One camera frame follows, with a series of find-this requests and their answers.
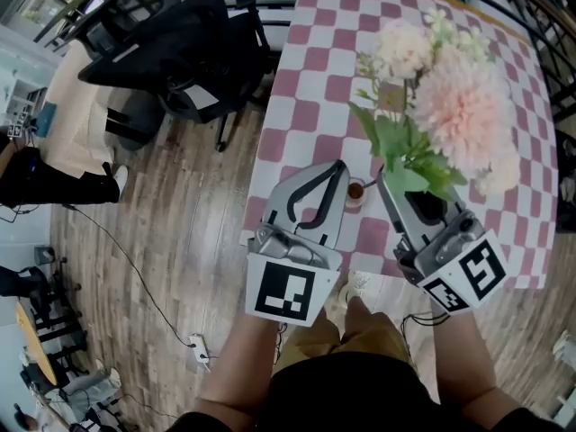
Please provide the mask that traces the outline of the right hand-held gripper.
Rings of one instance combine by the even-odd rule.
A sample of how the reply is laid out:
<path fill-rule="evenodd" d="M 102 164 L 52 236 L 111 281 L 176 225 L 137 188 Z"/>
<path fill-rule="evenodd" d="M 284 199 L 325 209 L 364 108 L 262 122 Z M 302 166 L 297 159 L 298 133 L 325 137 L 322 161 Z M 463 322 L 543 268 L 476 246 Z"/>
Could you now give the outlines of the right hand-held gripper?
<path fill-rule="evenodd" d="M 402 241 L 394 251 L 406 279 L 449 315 L 482 306 L 507 278 L 506 258 L 462 200 L 428 192 L 394 194 L 380 175 L 378 191 Z"/>

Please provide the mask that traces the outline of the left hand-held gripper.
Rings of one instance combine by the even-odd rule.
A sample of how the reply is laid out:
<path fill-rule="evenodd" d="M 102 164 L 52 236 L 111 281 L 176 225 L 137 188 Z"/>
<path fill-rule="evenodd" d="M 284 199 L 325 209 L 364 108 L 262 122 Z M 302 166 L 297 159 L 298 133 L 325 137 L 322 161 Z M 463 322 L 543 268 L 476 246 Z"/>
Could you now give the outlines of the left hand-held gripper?
<path fill-rule="evenodd" d="M 265 223 L 247 241 L 246 313 L 299 327 L 314 323 L 340 275 L 341 255 L 331 248 L 349 180 L 347 165 L 334 160 L 307 166 L 274 187 Z M 295 205 L 325 182 L 314 219 L 299 220 Z"/>

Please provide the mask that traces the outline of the pink ceramic vase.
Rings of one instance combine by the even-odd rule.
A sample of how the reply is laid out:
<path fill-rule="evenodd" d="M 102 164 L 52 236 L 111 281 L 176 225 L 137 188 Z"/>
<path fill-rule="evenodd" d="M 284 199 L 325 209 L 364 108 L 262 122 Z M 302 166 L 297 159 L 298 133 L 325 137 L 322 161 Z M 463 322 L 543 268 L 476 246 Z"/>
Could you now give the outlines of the pink ceramic vase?
<path fill-rule="evenodd" d="M 346 207 L 355 209 L 365 201 L 365 182 L 359 178 L 351 178 L 346 191 Z"/>

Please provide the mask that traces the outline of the pink artificial flower bouquet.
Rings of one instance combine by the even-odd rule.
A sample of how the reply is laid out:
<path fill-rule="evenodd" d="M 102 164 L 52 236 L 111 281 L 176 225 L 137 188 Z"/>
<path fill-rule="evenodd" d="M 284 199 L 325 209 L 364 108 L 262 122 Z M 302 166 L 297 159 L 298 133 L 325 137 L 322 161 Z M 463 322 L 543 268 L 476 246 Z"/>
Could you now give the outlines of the pink artificial flower bouquet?
<path fill-rule="evenodd" d="M 509 84 L 479 29 L 458 30 L 443 10 L 424 20 L 387 22 L 356 57 L 370 86 L 355 95 L 369 104 L 349 107 L 382 160 L 379 178 L 394 195 L 450 200 L 468 184 L 504 194 L 520 179 Z"/>

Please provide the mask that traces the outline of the person's left forearm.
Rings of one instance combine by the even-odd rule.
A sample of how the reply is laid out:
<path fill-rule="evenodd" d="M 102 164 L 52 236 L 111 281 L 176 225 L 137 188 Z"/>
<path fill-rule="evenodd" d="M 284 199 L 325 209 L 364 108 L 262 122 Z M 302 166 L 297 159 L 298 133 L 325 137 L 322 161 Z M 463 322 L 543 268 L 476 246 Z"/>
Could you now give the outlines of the person's left forearm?
<path fill-rule="evenodd" d="M 268 392 L 277 332 L 275 321 L 239 314 L 193 410 L 234 432 L 252 429 Z"/>

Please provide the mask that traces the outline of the person's right forearm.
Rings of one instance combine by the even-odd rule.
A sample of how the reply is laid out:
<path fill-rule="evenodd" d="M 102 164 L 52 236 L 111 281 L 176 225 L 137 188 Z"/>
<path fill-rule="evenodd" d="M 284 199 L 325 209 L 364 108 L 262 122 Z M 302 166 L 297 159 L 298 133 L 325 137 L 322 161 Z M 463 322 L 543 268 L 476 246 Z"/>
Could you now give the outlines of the person's right forearm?
<path fill-rule="evenodd" d="M 441 319 L 433 335 L 436 386 L 443 404 L 463 408 L 497 388 L 494 364 L 473 312 Z"/>

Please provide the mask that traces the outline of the person's right leg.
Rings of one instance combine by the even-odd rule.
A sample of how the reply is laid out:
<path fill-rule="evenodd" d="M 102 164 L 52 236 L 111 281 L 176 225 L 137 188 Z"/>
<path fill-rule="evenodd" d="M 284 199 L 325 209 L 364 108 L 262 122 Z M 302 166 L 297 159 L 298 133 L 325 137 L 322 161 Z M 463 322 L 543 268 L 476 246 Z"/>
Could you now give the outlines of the person's right leg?
<path fill-rule="evenodd" d="M 368 328 L 372 324 L 373 317 L 364 301 L 359 296 L 353 296 L 347 301 L 345 331 L 357 332 Z"/>

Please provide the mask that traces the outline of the pink white checkered tablecloth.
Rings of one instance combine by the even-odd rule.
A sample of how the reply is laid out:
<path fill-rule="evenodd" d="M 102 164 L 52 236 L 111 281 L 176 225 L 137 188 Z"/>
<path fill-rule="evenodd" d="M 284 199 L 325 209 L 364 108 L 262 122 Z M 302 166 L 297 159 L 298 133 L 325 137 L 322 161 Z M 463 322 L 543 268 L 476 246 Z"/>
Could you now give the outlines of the pink white checkered tablecloth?
<path fill-rule="evenodd" d="M 517 122 L 518 185 L 482 197 L 458 188 L 465 204 L 493 230 L 508 260 L 508 285 L 541 289 L 553 250 L 557 157 L 554 124 L 543 74 L 532 44 L 502 23 L 454 0 L 297 0 L 266 109 L 248 190 L 240 242 L 260 222 L 273 188 L 312 164 L 343 160 L 352 177 L 370 182 L 379 160 L 348 105 L 369 82 L 355 73 L 356 55 L 368 51 L 380 27 L 394 18 L 423 25 L 442 10 L 461 29 L 488 39 L 508 80 Z"/>

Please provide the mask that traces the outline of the black office chair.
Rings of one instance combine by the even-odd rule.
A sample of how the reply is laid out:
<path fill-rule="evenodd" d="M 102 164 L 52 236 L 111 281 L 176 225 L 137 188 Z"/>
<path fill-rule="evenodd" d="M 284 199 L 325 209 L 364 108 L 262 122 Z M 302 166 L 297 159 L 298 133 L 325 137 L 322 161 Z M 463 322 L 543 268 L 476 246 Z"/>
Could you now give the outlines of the black office chair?
<path fill-rule="evenodd" d="M 107 0 L 73 31 L 91 59 L 88 84 L 145 91 L 167 113 L 196 123 L 218 120 L 256 95 L 274 69 L 256 0 Z"/>
<path fill-rule="evenodd" d="M 576 139 L 555 130 L 558 163 L 556 231 L 576 234 Z"/>

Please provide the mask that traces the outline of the white power strip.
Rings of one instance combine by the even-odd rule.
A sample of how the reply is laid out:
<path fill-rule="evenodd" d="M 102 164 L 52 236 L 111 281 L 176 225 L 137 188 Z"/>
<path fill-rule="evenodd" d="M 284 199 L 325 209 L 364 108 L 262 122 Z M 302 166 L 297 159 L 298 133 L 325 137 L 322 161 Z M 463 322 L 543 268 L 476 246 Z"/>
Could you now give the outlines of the white power strip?
<path fill-rule="evenodd" d="M 210 356 L 204 338 L 200 334 L 192 334 L 189 337 L 189 347 L 193 350 L 194 357 L 199 364 L 208 364 Z"/>

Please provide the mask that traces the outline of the wooden topped black railing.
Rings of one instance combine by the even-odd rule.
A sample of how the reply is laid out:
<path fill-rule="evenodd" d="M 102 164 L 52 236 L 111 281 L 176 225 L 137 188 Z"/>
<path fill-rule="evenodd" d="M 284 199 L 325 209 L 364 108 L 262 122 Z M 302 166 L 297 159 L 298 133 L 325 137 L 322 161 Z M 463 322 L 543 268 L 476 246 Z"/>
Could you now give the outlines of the wooden topped black railing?
<path fill-rule="evenodd" d="M 62 1 L 34 41 L 59 49 L 73 26 L 96 0 Z M 576 114 L 576 0 L 459 0 L 485 4 L 528 33 L 544 73 L 553 117 L 563 121 Z"/>

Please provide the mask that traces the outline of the person's black shirt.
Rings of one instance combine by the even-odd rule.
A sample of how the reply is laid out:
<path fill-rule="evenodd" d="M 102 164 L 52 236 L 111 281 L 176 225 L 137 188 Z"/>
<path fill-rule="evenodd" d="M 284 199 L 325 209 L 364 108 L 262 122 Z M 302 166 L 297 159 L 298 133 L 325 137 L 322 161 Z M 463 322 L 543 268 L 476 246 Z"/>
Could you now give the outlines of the person's black shirt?
<path fill-rule="evenodd" d="M 234 432 L 194 410 L 167 432 Z M 563 432 L 498 386 L 463 408 L 431 399 L 407 363 L 339 353 L 272 371 L 256 424 L 241 432 Z"/>

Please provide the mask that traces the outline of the dark grey round bin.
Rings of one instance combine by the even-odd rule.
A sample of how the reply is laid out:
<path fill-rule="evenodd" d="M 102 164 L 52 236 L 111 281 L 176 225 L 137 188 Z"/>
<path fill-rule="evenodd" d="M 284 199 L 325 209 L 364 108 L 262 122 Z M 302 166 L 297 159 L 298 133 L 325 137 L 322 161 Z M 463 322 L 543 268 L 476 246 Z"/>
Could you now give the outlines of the dark grey round bin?
<path fill-rule="evenodd" d="M 166 112 L 146 91 L 114 88 L 107 105 L 105 132 L 128 151 L 148 145 L 158 134 Z"/>

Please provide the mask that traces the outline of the black equipment stand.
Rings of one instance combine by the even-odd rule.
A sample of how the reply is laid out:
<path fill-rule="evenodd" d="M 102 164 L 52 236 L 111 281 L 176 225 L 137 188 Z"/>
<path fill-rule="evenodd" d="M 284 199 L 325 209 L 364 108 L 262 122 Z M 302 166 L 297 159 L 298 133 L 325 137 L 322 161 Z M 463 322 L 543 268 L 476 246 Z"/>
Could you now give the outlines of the black equipment stand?
<path fill-rule="evenodd" d="M 20 302 L 40 338 L 57 377 L 58 387 L 69 383 L 70 374 L 85 373 L 74 365 L 72 355 L 87 350 L 86 332 L 80 323 L 82 313 L 73 309 L 68 298 L 68 293 L 79 291 L 81 285 L 76 284 L 69 289 L 63 284 L 62 266 L 66 262 L 64 257 L 61 258 L 52 276 L 46 276 L 40 260 L 36 265 L 19 271 L 0 265 L 0 327 L 4 324 L 15 325 L 21 331 L 15 321 L 15 304 Z M 30 362 L 37 365 L 28 352 L 25 335 L 21 333 L 22 349 Z"/>

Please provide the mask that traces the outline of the round yellow table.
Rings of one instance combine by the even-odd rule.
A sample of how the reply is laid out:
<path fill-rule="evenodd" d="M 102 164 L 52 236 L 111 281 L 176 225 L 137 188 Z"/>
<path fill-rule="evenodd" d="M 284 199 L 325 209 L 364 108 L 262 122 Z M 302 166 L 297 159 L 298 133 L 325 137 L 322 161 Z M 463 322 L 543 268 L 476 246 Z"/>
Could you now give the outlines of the round yellow table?
<path fill-rule="evenodd" d="M 32 323 L 22 304 L 18 301 L 15 304 L 15 321 L 20 326 L 22 333 L 27 341 L 28 352 L 31 354 L 35 363 L 39 366 L 41 372 L 54 385 L 58 385 L 57 377 L 54 373 L 50 360 L 45 353 L 39 336 L 37 335 Z"/>

